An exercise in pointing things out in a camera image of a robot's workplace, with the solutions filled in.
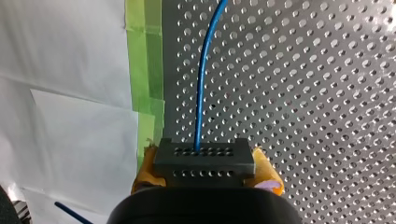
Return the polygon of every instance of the black cylindrical object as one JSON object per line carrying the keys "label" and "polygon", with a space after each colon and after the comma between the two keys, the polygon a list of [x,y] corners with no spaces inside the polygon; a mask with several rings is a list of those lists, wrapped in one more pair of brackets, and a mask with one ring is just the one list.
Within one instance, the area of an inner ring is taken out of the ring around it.
{"label": "black cylindrical object", "polygon": [[249,188],[151,188],[122,201],[107,224],[260,223],[301,224],[283,198]]}

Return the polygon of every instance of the perforated metal sheet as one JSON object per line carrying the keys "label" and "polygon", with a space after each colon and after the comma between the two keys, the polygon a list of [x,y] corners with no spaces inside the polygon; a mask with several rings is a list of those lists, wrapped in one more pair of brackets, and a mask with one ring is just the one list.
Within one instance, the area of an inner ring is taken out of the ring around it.
{"label": "perforated metal sheet", "polygon": [[[163,1],[164,135],[192,141],[217,3]],[[205,78],[204,141],[261,145],[304,223],[396,223],[396,5],[233,0]]]}

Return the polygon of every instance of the green tape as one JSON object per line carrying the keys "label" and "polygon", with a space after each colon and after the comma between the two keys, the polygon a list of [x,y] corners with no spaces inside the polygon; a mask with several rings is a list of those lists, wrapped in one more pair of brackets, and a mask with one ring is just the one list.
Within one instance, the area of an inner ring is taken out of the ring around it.
{"label": "green tape", "polygon": [[[126,0],[125,23],[133,110],[139,112],[140,167],[147,139],[159,144],[163,136],[162,0]],[[140,122],[147,127],[140,128]]]}
{"label": "green tape", "polygon": [[149,144],[149,139],[154,138],[155,117],[148,114],[139,113],[138,136],[137,136],[137,167],[140,168],[145,157],[145,147]]}
{"label": "green tape", "polygon": [[149,97],[146,35],[137,31],[127,31],[127,43],[133,110],[140,112],[138,107],[143,104],[140,98]]}
{"label": "green tape", "polygon": [[125,1],[125,28],[128,31],[143,31],[146,27],[145,0]]}

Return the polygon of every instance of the white sheet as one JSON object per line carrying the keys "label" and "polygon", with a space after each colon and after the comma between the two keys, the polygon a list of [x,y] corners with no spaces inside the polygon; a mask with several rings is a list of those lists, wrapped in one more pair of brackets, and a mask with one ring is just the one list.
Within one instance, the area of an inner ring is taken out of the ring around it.
{"label": "white sheet", "polygon": [[0,183],[35,223],[69,223],[48,199],[108,216],[137,164],[124,0],[0,1],[0,107]]}
{"label": "white sheet", "polygon": [[65,201],[57,200],[49,195],[35,192],[29,189],[23,189],[23,194],[29,202],[29,212],[32,217],[33,223],[62,223],[62,224],[76,224],[73,217],[70,217],[60,208],[54,205],[55,202],[60,202],[72,209],[77,214],[86,218],[92,223],[106,223],[107,216],[102,216]]}
{"label": "white sheet", "polygon": [[0,1],[0,77],[132,108],[124,0]]}
{"label": "white sheet", "polygon": [[44,91],[32,93],[50,158],[47,193],[109,214],[130,193],[136,174],[137,114]]}

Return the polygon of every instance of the blue wire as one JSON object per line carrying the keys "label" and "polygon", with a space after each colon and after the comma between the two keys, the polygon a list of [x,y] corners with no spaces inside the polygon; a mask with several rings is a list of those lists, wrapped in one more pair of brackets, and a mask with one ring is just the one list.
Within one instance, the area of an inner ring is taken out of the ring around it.
{"label": "blue wire", "polygon": [[66,212],[67,214],[69,214],[71,217],[75,218],[76,220],[78,220],[82,224],[93,224],[89,220],[85,219],[85,217],[80,216],[75,211],[71,210],[70,208],[68,208],[66,205],[64,205],[62,203],[55,202],[55,206],[59,207],[64,212]]}
{"label": "blue wire", "polygon": [[202,130],[202,104],[204,102],[204,80],[205,80],[205,67],[206,56],[209,52],[210,42],[212,41],[213,34],[216,31],[220,16],[224,8],[227,6],[228,0],[221,0],[218,7],[216,7],[212,20],[207,29],[204,44],[202,46],[201,59],[199,61],[198,85],[197,85],[197,107],[196,107],[196,121],[195,121],[195,136],[194,136],[194,150],[199,151],[201,147],[201,130]]}

